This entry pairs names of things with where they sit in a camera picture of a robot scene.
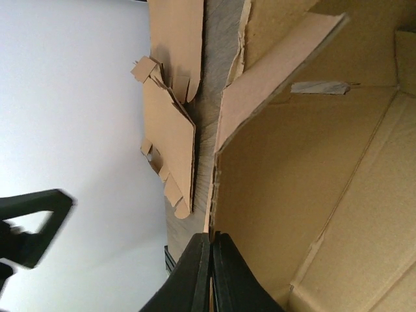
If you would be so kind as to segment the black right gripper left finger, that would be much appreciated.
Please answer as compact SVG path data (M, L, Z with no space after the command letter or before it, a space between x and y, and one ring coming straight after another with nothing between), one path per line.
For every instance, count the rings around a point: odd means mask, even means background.
M207 233L193 235L166 282L141 310L208 311L210 253L209 235Z

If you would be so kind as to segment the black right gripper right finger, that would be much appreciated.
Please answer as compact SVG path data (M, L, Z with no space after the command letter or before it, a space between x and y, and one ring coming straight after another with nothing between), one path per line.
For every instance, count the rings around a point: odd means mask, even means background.
M257 281L229 234L215 233L212 252L215 311L283 311Z

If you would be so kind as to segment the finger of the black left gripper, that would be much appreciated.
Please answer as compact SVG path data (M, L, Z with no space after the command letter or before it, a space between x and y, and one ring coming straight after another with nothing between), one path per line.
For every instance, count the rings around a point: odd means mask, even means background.
M75 199L60 189L1 198L1 259L34 268L69 217Z

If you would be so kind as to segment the cardboard box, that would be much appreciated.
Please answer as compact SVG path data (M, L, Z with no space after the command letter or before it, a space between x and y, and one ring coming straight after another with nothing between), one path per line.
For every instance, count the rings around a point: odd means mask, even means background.
M283 311L415 310L415 2L247 1L210 234Z

